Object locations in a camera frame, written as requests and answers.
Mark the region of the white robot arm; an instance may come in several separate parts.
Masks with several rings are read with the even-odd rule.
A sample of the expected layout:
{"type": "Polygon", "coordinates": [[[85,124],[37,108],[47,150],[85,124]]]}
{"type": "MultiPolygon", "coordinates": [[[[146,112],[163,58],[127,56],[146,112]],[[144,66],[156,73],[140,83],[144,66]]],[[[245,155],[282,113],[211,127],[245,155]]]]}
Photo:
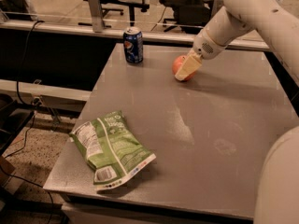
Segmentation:
{"type": "MultiPolygon", "coordinates": [[[[293,82],[299,77],[299,20],[280,0],[223,0],[220,10],[193,39],[174,73],[184,81],[234,40],[256,32],[293,82]]],[[[260,174],[253,224],[299,224],[299,127],[270,147],[260,174]]]]}

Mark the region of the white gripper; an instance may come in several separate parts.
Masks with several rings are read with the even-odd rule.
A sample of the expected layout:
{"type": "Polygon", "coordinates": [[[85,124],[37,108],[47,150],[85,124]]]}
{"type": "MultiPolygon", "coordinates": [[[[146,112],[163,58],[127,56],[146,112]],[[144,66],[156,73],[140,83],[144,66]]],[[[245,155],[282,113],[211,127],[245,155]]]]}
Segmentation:
{"type": "Polygon", "coordinates": [[[186,59],[183,62],[183,65],[179,68],[177,77],[185,78],[190,73],[196,72],[202,65],[202,58],[211,60],[223,52],[226,47],[226,44],[217,41],[206,29],[202,29],[193,40],[193,49],[185,55],[186,59]]]}

